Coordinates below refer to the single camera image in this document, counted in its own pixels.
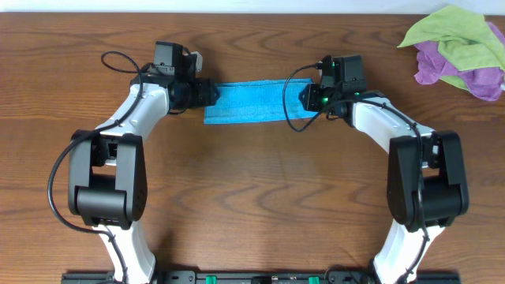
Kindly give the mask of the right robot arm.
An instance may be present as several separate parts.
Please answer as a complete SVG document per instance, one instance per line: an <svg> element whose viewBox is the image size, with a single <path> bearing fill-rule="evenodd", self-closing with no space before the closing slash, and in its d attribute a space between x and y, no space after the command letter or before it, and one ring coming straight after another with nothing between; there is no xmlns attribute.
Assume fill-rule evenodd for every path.
<svg viewBox="0 0 505 284"><path fill-rule="evenodd" d="M312 67L320 82L300 93L303 109L342 119L388 155L391 228L368 270L349 271L346 278L356 283L459 283L456 272L417 270L436 237L469 209L459 135L419 124L385 94L369 90L359 55L327 55Z"/></svg>

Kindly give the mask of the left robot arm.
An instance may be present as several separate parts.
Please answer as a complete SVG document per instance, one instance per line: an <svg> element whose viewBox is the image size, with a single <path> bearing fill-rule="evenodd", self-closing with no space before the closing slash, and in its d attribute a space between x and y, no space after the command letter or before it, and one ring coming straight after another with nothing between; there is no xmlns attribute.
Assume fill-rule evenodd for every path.
<svg viewBox="0 0 505 284"><path fill-rule="evenodd" d="M153 61L134 67L115 113L71 138L69 210L102 238L115 282L152 281L156 260L140 223L148 197L144 143L162 118L215 105L219 92L213 80L197 75L202 67L199 52L156 42Z"/></svg>

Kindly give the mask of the blue microfiber cloth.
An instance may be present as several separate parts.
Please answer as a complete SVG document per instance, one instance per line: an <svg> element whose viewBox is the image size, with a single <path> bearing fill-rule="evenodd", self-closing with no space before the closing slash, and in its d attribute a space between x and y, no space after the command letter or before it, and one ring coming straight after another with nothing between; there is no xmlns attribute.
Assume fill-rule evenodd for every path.
<svg viewBox="0 0 505 284"><path fill-rule="evenodd" d="M217 85L219 99L205 108L206 125L257 123L311 118L304 110L299 94L312 83L309 78L255 80Z"/></svg>

